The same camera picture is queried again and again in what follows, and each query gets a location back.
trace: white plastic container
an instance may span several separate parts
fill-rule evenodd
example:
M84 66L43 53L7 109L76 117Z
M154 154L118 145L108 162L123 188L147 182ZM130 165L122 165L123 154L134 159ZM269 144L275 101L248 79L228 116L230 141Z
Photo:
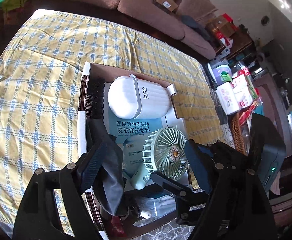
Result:
M216 93L226 114L233 114L240 110L233 87L229 82L217 87Z
M108 103L113 113L122 119L154 119L163 117L170 106L166 90L159 84L121 76L111 84Z

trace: black cloth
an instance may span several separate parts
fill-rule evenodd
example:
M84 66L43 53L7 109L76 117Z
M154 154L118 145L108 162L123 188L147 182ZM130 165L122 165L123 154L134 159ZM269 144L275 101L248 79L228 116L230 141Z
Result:
M101 138L107 143L103 163L92 185L94 194L100 205L109 214L127 215L128 206L125 202L124 181L121 173L123 152L114 142L116 137L107 133L102 119L90 119L87 120L87 123L87 149L92 147L97 138Z

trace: red object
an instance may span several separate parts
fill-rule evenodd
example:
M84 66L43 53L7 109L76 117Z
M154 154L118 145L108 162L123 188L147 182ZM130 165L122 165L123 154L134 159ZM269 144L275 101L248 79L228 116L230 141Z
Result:
M227 13L224 13L223 14L223 17L228 21L228 22L230 22L231 23L231 27L232 27L232 29L234 30L234 31L237 31L237 27L234 25L234 20L227 14Z
M230 23L234 22L233 19L227 13L224 13L223 16L228 22L230 22Z
M127 237L120 217L111 216L112 235L116 237Z
M239 118L239 125L242 126L246 120L251 116L252 111L255 109L255 107L257 106L257 102L254 101L253 104L250 106L250 108L245 111L244 113L242 113L242 115Z
M230 45L228 38L226 38L220 31L215 32L215 36L219 40L221 40L222 38L224 38L225 39L225 45L226 46L229 46Z
M245 71L240 69L239 71L237 71L237 76L239 77L240 75L245 75Z
M250 71L248 70L247 67L242 68L242 70L244 71L244 74L245 74L246 76L250 76L250 75L251 75L251 73L250 73Z

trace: tissue box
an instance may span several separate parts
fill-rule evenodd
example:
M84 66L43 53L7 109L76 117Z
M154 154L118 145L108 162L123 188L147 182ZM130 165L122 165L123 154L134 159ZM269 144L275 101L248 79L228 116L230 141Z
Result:
M227 115L238 112L241 108L237 102L233 88L229 82L217 87L216 90L219 102Z
M233 87L233 92L235 93L235 97L239 106L242 109L249 107L254 100L245 75L241 74L237 78L233 79L231 85Z

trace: table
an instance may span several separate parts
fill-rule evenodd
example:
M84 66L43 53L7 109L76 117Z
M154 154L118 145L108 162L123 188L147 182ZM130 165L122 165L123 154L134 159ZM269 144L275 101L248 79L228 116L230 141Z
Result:
M173 82L176 111L189 137L202 144L222 140L195 59L122 25L37 10L0 57L0 224L7 233L34 170L57 170L78 159L77 108L86 61ZM71 233L60 192L56 201L63 228Z

